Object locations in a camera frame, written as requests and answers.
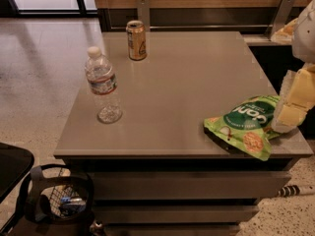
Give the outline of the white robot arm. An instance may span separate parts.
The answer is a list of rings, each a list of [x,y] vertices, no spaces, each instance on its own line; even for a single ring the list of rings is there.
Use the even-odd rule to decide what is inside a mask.
[[[295,129],[315,106],[315,0],[295,20],[291,46],[293,56],[304,65],[297,72],[288,70],[283,78],[271,123],[278,133]]]

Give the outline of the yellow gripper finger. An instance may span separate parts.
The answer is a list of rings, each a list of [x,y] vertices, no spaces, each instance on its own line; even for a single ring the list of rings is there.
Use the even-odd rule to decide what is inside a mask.
[[[288,133],[301,125],[307,112],[315,106],[315,65],[306,63],[297,72],[288,70],[283,78],[272,129]]]

